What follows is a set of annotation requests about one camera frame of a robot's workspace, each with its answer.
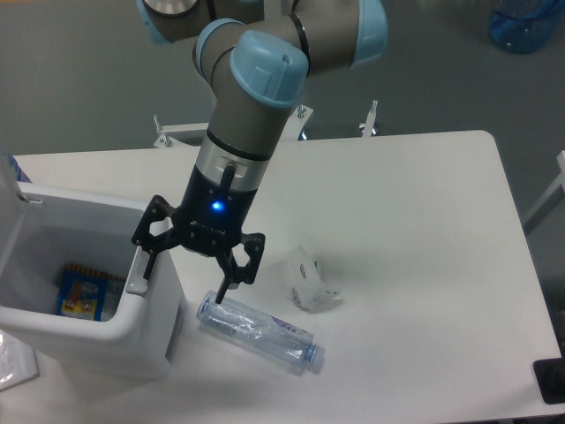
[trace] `gray floor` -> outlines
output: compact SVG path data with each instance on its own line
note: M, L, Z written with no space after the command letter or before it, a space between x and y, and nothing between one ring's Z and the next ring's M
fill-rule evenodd
M356 135L373 98L383 134L489 131L522 215L565 149L565 23L540 52L508 54L486 33L494 3L383 0L385 56L308 82L312 136ZM147 148L154 113L163 124L211 114L192 43L153 45L132 0L0 4L0 39L0 145L14 154ZM562 307L564 230L561 205L529 240Z

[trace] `plastic bottle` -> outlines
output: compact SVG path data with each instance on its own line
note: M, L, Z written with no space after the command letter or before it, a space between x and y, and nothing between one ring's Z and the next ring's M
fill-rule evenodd
M489 34L501 48L531 53L544 47L565 13L565 0L500 0Z
M233 299L218 305L215 296L209 291L200 304L196 317L202 323L295 367L320 371L326 350L313 343L312 333Z

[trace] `white table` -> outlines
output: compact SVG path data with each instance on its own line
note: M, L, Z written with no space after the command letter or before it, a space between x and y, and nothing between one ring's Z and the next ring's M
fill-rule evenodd
M35 183L178 204L196 148L19 157ZM440 423L563 413L534 360L555 358L539 283L493 139L460 132L282 143L245 223L267 234L257 282L229 295L311 330L319 375L202 331L195 309L221 271L173 259L189 310L170 375L67 370L2 393L4 423ZM345 283L339 307L298 311L285 254L301 243Z

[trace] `robotic arm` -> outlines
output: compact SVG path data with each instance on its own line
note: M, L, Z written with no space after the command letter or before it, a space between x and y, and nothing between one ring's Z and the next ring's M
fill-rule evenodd
M217 19L218 10L234 3L242 20ZM215 257L224 274L216 303L257 275L265 236L241 229L306 77L371 60L388 38L380 0L295 0L291 15L269 21L257 21L258 4L138 0L154 40L200 33L192 57L217 104L180 206L156 195L132 241L150 255L145 278L157 255L175 246ZM167 217L172 227L152 235L151 223ZM240 243L249 255L245 266L232 253Z

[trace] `white bin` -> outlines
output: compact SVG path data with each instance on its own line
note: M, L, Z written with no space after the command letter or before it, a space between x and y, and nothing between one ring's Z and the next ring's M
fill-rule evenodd
M13 184L0 156L0 329L63 365L157 378L186 300L169 252L143 279L148 255L131 242L146 203ZM166 223L152 231L166 230ZM127 276L107 322L57 316L64 265Z

